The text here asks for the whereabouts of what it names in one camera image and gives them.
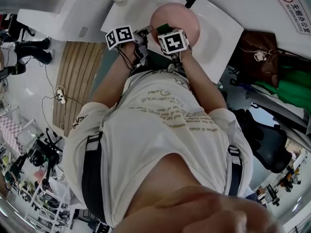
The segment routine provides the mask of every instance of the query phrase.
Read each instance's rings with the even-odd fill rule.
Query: hand
[[[136,60],[136,55],[134,54],[135,48],[136,48],[136,44],[132,41],[130,42],[126,42],[124,43],[124,45],[122,46],[122,52],[126,55],[126,57],[132,62],[132,64],[134,63],[134,61]]]
[[[155,205],[127,216],[114,233],[282,233],[283,227],[262,205],[188,186]]]

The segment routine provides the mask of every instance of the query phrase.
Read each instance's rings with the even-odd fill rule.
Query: brown bag
[[[277,57],[274,33],[244,31],[232,54],[229,65],[244,72],[245,76],[265,81],[277,88]]]

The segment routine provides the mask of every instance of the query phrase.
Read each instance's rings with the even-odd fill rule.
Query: wooden pallet
[[[88,42],[67,42],[65,46],[56,87],[64,87],[66,104],[54,100],[53,107],[53,124],[64,130],[64,136],[69,135],[74,119],[81,111],[81,104],[88,100],[105,47],[106,43]]]

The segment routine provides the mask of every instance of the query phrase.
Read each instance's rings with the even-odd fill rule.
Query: black suspender strap
[[[229,196],[237,196],[242,179],[242,160],[240,150],[234,146],[229,146],[228,152],[232,159],[232,177]]]
[[[100,140],[102,135],[103,132],[98,132],[87,138],[82,175],[82,194],[89,211],[102,222],[105,222],[101,181],[102,146]]]

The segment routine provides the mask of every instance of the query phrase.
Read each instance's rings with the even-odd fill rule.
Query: white shelf unit
[[[56,176],[50,177],[50,178],[49,178],[49,182],[51,182],[51,179],[56,179],[56,178],[58,178],[58,177],[56,177]],[[44,192],[45,195],[46,195],[46,194],[47,194],[47,195],[50,195],[51,197],[53,197],[54,199],[56,199],[56,200],[59,202],[57,211],[56,211],[56,213],[54,213],[54,212],[52,212],[52,211],[50,211],[50,210],[44,208],[44,207],[43,207],[44,202],[41,201],[41,200],[39,199],[38,192],[39,192],[40,189],[41,189],[41,191],[43,191],[43,188],[42,188],[42,180],[41,180],[41,182],[39,183],[37,189],[36,189],[35,192],[34,192],[34,195],[32,196],[32,199],[31,199],[31,201],[30,201],[29,208],[28,208],[28,210],[27,210],[27,212],[26,212],[26,215],[25,215],[24,219],[25,219],[25,220],[28,219],[28,220],[29,220],[31,223],[33,223],[34,225],[38,225],[39,227],[41,227],[42,229],[44,229],[44,230],[46,230],[47,232],[50,232],[50,233],[54,233],[55,231],[58,231],[58,232],[59,232],[60,230],[59,230],[59,228],[57,228],[56,226],[58,226],[59,224],[62,224],[62,226],[63,226],[63,227],[62,227],[62,229],[63,229],[62,232],[64,232],[65,229],[67,228],[67,226],[70,225],[69,223],[71,223],[71,221],[72,221],[72,216],[73,216],[73,215],[70,214],[70,217],[68,218],[68,220],[67,220],[67,222],[66,222],[65,224],[64,224],[63,221],[60,222],[59,220],[57,220],[57,219],[58,219],[58,216],[59,216],[59,213],[60,213],[60,212],[63,212],[63,211],[65,210],[65,209],[62,208],[63,203],[68,204],[68,208],[66,208],[66,210],[70,212],[69,200],[68,200],[68,198],[70,197],[70,188],[69,188],[69,185],[66,185],[65,187],[66,187],[66,188],[65,188],[65,191],[64,191],[64,193],[63,193],[62,196],[58,196],[58,195],[56,195],[56,194],[54,194],[54,193],[52,193],[52,192],[50,192],[50,191],[48,191],[48,190],[46,190],[46,191]],[[36,206],[39,208],[39,215],[38,215],[38,217],[40,217],[41,219],[43,219],[43,220],[45,220],[45,221],[47,221],[47,222],[50,222],[50,223],[52,224],[52,227],[51,227],[51,228],[47,227],[47,226],[44,225],[42,222],[38,221],[38,220],[35,219],[33,216],[29,215],[30,210],[34,210],[34,208],[32,207],[32,204],[33,204],[33,203],[35,203]]]

